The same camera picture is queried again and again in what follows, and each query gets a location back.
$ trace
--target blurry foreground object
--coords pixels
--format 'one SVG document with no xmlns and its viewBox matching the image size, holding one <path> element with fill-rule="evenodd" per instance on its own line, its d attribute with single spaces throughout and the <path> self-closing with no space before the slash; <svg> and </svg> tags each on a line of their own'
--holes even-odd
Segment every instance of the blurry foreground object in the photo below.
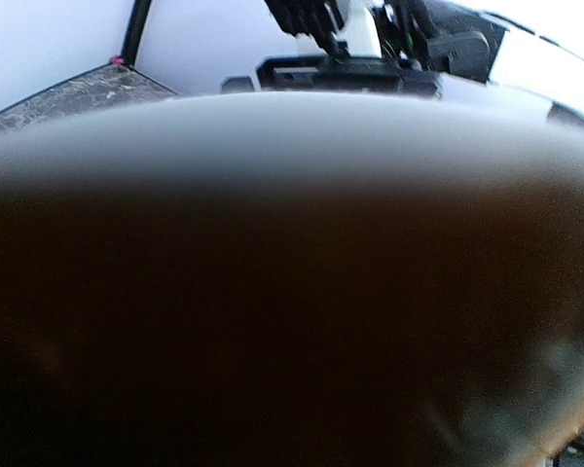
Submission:
<svg viewBox="0 0 584 467">
<path fill-rule="evenodd" d="M 526 466 L 582 426 L 584 133 L 268 92 L 0 138 L 0 466 Z"/>
</svg>

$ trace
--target large dark brown object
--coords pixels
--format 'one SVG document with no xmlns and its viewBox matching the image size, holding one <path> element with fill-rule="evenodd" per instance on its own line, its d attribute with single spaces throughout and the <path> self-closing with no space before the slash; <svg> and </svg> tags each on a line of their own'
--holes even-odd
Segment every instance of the large dark brown object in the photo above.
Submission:
<svg viewBox="0 0 584 467">
<path fill-rule="evenodd" d="M 286 93 L 0 139 L 0 465 L 551 453 L 584 419 L 584 135 L 560 133 Z"/>
</svg>

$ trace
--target marble surface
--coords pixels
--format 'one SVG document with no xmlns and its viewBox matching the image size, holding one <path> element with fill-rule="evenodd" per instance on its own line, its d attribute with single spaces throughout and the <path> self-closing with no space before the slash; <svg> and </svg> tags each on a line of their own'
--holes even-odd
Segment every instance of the marble surface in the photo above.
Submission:
<svg viewBox="0 0 584 467">
<path fill-rule="evenodd" d="M 110 107 L 174 97 L 163 86 L 128 68 L 108 65 L 50 88 L 0 114 L 0 131 Z"/>
</svg>

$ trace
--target black pole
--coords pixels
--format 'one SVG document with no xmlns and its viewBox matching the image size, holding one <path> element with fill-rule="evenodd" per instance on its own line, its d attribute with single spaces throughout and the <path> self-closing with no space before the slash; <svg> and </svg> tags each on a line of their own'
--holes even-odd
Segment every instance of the black pole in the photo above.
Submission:
<svg viewBox="0 0 584 467">
<path fill-rule="evenodd" d="M 134 7 L 129 18 L 128 31 L 122 50 L 122 59 L 125 66 L 134 66 L 138 55 L 138 46 L 145 29 L 147 15 L 152 6 L 152 0 L 134 0 Z"/>
</svg>

